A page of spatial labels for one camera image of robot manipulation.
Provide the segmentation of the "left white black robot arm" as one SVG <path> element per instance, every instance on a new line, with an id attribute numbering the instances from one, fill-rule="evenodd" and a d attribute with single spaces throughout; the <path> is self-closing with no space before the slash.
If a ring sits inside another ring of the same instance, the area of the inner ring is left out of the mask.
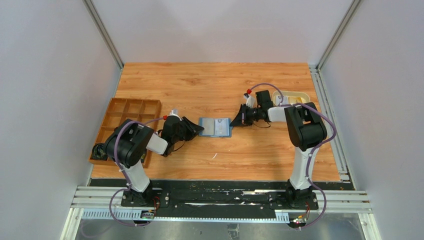
<path id="1" fill-rule="evenodd" d="M 175 114 L 141 123 L 126 119 L 103 144 L 103 151 L 123 173 L 126 190 L 144 205 L 153 197 L 153 184 L 147 176 L 142 156 L 146 151 L 167 157 L 178 142 L 189 142 L 205 128 Z"/>

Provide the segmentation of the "card lying in tray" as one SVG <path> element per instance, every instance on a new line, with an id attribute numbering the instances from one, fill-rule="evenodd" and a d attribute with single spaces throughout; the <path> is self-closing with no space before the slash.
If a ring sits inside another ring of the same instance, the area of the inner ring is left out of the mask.
<path id="1" fill-rule="evenodd" d="M 287 97 L 287 96 L 281 96 L 281 95 L 279 95 L 278 96 L 279 97 L 279 100 L 280 100 L 280 102 L 279 102 L 279 105 L 280 106 L 285 106 L 285 105 L 289 105 L 290 103 L 289 103 L 289 98 Z"/>

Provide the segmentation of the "blue card holder wallet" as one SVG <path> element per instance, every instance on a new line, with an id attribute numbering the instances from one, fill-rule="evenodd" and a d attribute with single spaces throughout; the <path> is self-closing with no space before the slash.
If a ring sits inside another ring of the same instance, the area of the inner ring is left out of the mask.
<path id="1" fill-rule="evenodd" d="M 232 136 L 232 127 L 230 118 L 210 118 L 200 117 L 198 125 L 203 127 L 199 133 L 200 137 L 207 138 L 230 138 Z"/>

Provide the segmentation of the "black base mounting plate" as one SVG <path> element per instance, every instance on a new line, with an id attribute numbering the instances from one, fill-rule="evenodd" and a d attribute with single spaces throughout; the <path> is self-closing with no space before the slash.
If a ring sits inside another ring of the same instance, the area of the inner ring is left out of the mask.
<path id="1" fill-rule="evenodd" d="M 153 199 L 143 204 L 124 190 L 117 207 L 159 208 L 158 217 L 268 219 L 275 210 L 317 210 L 317 193 L 294 205 L 285 200 L 285 181 L 153 180 Z"/>

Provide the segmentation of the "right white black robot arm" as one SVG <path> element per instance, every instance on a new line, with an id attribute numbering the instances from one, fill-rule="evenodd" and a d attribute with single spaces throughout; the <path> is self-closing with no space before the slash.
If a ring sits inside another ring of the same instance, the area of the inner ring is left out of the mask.
<path id="1" fill-rule="evenodd" d="M 260 120 L 266 123 L 284 122 L 294 149 L 294 166 L 287 181 L 284 199 L 290 205 L 312 196 L 311 175 L 317 152 L 327 138 L 325 124 L 313 102 L 274 104 L 268 90 L 258 91 L 255 98 L 248 90 L 230 127 L 248 127 Z"/>

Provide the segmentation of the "cream oval plastic tray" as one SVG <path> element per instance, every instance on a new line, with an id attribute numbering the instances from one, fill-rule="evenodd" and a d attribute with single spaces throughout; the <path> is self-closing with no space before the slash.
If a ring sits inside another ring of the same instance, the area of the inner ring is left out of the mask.
<path id="1" fill-rule="evenodd" d="M 297 92 L 297 91 L 281 91 L 282 95 L 276 90 L 273 92 L 271 100 L 274 105 L 279 106 L 279 96 L 287 96 L 287 97 L 300 97 L 303 99 L 303 104 L 310 102 L 310 96 L 305 92 Z"/>

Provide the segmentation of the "right aluminium corner post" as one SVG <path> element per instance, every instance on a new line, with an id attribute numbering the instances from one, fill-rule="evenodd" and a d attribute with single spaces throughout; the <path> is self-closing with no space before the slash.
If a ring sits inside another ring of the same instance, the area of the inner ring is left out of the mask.
<path id="1" fill-rule="evenodd" d="M 344 16 L 342 17 L 342 20 L 338 24 L 334 34 L 332 35 L 328 45 L 326 46 L 322 56 L 320 57 L 317 65 L 316 70 L 319 72 L 328 61 L 332 51 L 336 47 L 339 39 L 342 37 L 346 27 L 349 25 L 350 21 L 354 17 L 358 7 L 361 5 L 362 0 L 352 0 L 349 7 L 347 8 Z"/>

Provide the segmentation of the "gold VIP card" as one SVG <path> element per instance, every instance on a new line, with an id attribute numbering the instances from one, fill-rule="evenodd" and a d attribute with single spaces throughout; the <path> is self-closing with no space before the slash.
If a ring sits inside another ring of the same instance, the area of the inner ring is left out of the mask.
<path id="1" fill-rule="evenodd" d="M 289 96 L 288 102 L 289 102 L 289 104 L 293 105 L 293 104 L 296 104 L 296 103 L 304 103 L 304 100 L 301 97 Z"/>

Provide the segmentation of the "aluminium corner post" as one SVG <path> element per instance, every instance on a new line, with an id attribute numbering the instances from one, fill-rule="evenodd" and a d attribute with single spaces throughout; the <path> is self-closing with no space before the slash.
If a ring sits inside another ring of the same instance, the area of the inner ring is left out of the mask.
<path id="1" fill-rule="evenodd" d="M 332 51 L 336 47 L 339 39 L 342 37 L 346 27 L 349 25 L 350 21 L 354 17 L 358 7 L 361 5 L 362 0 L 352 0 L 349 7 L 347 8 L 344 16 L 342 17 L 342 20 L 338 24 L 334 34 L 332 35 L 328 45 L 326 46 L 322 56 L 320 57 L 317 65 L 316 70 L 319 72 L 328 61 Z"/>
<path id="2" fill-rule="evenodd" d="M 88 14 L 90 15 L 93 23 L 95 24 L 99 34 L 101 35 L 106 47 L 108 48 L 113 60 L 115 61 L 117 67 L 122 71 L 124 68 L 124 62 L 110 36 L 105 24 L 102 21 L 102 18 L 95 6 L 95 3 L 92 0 L 82 0 L 85 5 Z"/>

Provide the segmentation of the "left aluminium corner post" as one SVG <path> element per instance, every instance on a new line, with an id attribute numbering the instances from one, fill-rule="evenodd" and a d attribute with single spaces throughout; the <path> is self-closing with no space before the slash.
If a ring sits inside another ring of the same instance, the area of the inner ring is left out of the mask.
<path id="1" fill-rule="evenodd" d="M 108 48 L 113 60 L 115 61 L 117 67 L 122 71 L 124 68 L 124 62 L 110 36 L 105 24 L 102 21 L 102 18 L 95 6 L 95 3 L 92 0 L 82 0 L 85 5 L 88 14 L 90 15 L 93 23 L 95 24 L 99 34 L 101 35 L 106 47 Z"/>

